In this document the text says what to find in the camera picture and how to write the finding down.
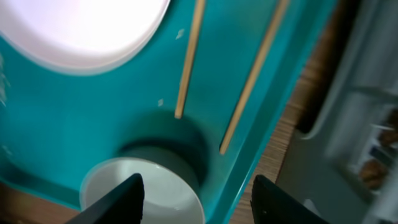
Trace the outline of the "grey round bowl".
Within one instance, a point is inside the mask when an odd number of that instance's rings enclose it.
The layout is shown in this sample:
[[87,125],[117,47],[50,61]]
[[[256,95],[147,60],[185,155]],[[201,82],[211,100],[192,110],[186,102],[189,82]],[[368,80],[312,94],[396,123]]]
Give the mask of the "grey round bowl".
[[86,210],[135,173],[144,184],[142,223],[206,222],[193,169],[180,156],[160,147],[128,149],[120,157],[95,165],[81,184],[81,209]]

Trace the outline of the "large white round plate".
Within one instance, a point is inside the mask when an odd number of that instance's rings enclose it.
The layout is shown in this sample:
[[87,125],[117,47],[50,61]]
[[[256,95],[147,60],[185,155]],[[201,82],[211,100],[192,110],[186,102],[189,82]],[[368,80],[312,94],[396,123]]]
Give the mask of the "large white round plate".
[[29,60],[61,73],[94,75],[137,55],[169,0],[1,0],[1,37]]

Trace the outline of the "wooden chopstick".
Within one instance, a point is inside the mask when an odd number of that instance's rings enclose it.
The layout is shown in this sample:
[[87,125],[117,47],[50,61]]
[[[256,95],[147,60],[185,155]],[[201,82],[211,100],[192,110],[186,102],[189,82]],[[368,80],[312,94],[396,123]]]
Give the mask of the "wooden chopstick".
[[271,49],[272,43],[275,39],[275,35],[279,29],[280,23],[284,18],[284,14],[290,4],[289,0],[279,0],[276,5],[271,21],[268,25],[268,28],[264,34],[259,50],[257,51],[256,58],[254,59],[254,63],[252,68],[248,74],[247,80],[244,84],[244,88],[239,96],[236,107],[233,111],[232,117],[229,121],[229,125],[224,134],[224,138],[220,144],[219,153],[224,155],[228,150],[229,144],[233,138],[233,134],[238,126],[239,120],[243,114],[245,106],[248,102],[248,99],[252,93],[254,85],[258,79],[258,76],[261,72],[262,66],[268,56],[268,53]]
[[198,37],[200,35],[202,20],[205,13],[205,6],[206,6],[205,0],[196,0],[191,29],[190,29],[190,35],[187,45],[187,51],[185,55],[185,61],[180,81],[180,87],[178,91],[177,104],[175,107],[174,117],[176,119],[181,119],[183,116],[185,102],[187,99],[188,87],[190,83],[190,77],[192,74],[192,68],[195,59],[195,52],[197,49]]

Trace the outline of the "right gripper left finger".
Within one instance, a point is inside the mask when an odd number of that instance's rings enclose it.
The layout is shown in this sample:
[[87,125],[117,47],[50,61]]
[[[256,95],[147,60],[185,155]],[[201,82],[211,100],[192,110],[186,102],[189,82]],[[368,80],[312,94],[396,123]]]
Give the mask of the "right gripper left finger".
[[140,224],[144,196],[142,176],[133,174],[67,224]]

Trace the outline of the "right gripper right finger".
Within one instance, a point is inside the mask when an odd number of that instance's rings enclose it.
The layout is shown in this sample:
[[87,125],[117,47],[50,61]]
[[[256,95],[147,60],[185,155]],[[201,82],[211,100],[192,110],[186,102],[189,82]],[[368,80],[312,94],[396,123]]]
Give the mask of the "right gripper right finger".
[[328,224],[263,175],[254,179],[251,208],[255,224]]

